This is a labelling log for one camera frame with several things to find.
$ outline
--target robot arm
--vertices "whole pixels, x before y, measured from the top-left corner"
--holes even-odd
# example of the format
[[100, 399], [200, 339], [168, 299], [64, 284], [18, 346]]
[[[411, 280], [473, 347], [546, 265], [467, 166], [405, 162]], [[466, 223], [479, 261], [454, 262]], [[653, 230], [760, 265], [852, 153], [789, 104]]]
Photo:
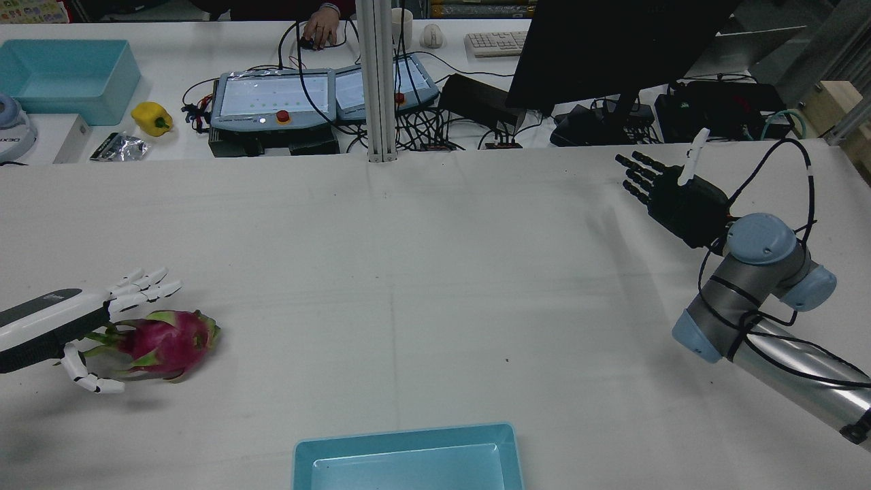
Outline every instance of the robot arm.
[[667, 167], [638, 152], [632, 158], [617, 156], [627, 167], [624, 187], [647, 207], [648, 214], [690, 247], [708, 247], [724, 256], [706, 283], [699, 285], [672, 336], [709, 363], [725, 357], [853, 444], [871, 451], [871, 378], [777, 325], [791, 323], [759, 310], [773, 295], [797, 314], [816, 308], [834, 292], [834, 275], [811, 260], [807, 249], [813, 213], [800, 240], [771, 214], [731, 217], [734, 197], [727, 199], [694, 175], [687, 179], [685, 167]]
[[123, 383], [87, 371], [72, 341], [109, 323], [114, 313], [181, 289], [181, 281], [161, 283], [167, 272], [137, 269], [108, 289], [59, 289], [0, 311], [0, 373], [59, 358], [77, 385], [98, 393], [122, 392]]

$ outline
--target dragon fruit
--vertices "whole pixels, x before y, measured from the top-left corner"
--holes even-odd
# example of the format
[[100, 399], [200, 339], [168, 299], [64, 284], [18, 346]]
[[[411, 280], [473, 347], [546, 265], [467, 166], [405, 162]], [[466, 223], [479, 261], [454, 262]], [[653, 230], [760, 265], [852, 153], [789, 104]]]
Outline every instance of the dragon fruit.
[[[118, 326], [132, 327], [120, 330]], [[220, 328], [199, 310], [154, 311], [145, 318], [124, 320], [106, 325], [105, 333], [85, 335], [100, 345], [88, 350], [94, 356], [115, 350], [133, 358], [128, 373], [148, 371], [172, 374], [175, 379], [203, 360], [218, 338]]]

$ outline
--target yellow bell pepper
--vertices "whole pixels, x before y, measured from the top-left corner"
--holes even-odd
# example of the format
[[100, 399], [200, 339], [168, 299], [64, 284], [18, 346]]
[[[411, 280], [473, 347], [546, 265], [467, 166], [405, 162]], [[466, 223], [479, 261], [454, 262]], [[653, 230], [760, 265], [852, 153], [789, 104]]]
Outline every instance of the yellow bell pepper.
[[151, 136], [160, 136], [172, 129], [172, 116], [157, 102], [142, 102], [130, 111], [130, 115], [142, 131]]

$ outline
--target computer mouse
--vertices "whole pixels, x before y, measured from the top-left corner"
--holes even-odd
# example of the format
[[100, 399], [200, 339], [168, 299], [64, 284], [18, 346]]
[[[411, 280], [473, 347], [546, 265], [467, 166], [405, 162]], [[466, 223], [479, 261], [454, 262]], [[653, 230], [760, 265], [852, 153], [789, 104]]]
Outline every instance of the computer mouse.
[[421, 33], [421, 46], [424, 48], [441, 48], [444, 44], [444, 35], [439, 26], [427, 24]]
[[304, 37], [300, 37], [299, 40], [300, 48], [304, 50], [313, 50], [314, 49], [314, 37], [311, 39], [305, 39]]

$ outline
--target white box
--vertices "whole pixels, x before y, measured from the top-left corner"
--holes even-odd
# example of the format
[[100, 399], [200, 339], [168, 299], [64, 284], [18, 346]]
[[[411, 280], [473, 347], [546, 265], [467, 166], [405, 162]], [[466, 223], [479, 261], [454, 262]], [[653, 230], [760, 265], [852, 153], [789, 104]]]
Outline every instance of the white box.
[[51, 165], [85, 161], [84, 146], [91, 127], [78, 114], [27, 114], [37, 129], [37, 141], [16, 161]]

